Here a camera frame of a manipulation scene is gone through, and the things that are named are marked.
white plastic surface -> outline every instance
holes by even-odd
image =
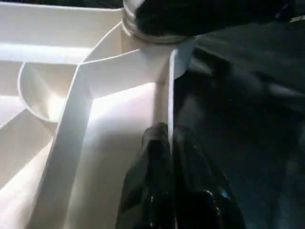
[[[116,34],[126,40],[113,43],[138,42]],[[171,141],[173,79],[185,71],[189,55],[183,54],[192,46],[193,40],[174,52],[114,46],[115,56],[79,65],[29,228],[114,228],[124,175],[144,130],[166,122]]]
[[[24,63],[18,91],[28,110],[46,122],[58,122],[77,65]]]
[[[120,20],[121,10],[0,2],[0,60],[79,63]]]
[[[120,19],[0,3],[0,229],[114,228],[144,130],[166,122],[171,141],[194,42],[146,44]]]

gloved hand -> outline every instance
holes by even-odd
[[[175,128],[173,159],[179,229],[246,228],[229,182],[189,128]]]
[[[144,0],[138,28],[149,35],[193,36],[251,22],[292,18],[294,0]]]

gloved finger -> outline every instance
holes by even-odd
[[[225,175],[189,128],[174,129],[173,158],[178,228],[245,229]]]

black glove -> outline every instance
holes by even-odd
[[[142,149],[125,176],[116,229],[173,229],[174,178],[167,125],[142,137]]]
[[[173,136],[178,229],[245,229],[244,218],[224,174],[190,129]]]
[[[251,22],[286,21],[294,0],[144,0],[138,28],[150,35],[193,36]]]

dark fabric surface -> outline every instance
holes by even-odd
[[[175,123],[225,173],[248,229],[305,228],[304,39],[301,24],[208,34],[175,81]]]

